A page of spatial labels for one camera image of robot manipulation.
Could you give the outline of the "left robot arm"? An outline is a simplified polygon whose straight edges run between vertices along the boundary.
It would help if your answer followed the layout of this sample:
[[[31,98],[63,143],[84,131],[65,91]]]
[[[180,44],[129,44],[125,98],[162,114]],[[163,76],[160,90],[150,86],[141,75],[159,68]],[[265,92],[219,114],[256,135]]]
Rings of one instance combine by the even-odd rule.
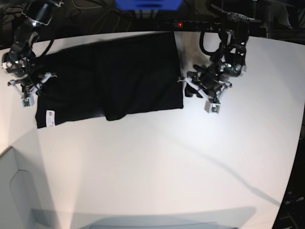
[[[193,65],[193,71],[180,77],[185,84],[184,95],[205,98],[219,104],[224,92],[232,87],[229,79],[239,77],[246,70],[246,44],[250,36],[250,25],[256,17],[255,0],[209,0],[207,8],[220,19],[217,29],[220,39],[218,49],[208,51],[204,47],[204,27],[199,35],[199,49],[209,57],[210,64]]]

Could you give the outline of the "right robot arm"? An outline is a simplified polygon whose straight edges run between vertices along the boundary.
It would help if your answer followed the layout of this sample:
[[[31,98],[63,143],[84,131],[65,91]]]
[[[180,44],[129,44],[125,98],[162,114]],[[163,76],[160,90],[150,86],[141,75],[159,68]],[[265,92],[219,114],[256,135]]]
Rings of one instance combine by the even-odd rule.
[[[54,39],[50,40],[46,50],[36,57],[33,45],[40,37],[40,27],[49,25],[51,19],[62,6],[62,0],[34,0],[27,3],[22,15],[24,22],[16,29],[10,50],[2,56],[1,67],[5,73],[15,77],[8,82],[21,96],[24,106],[31,106],[33,96],[55,74],[37,74],[36,61],[41,60],[51,48]]]

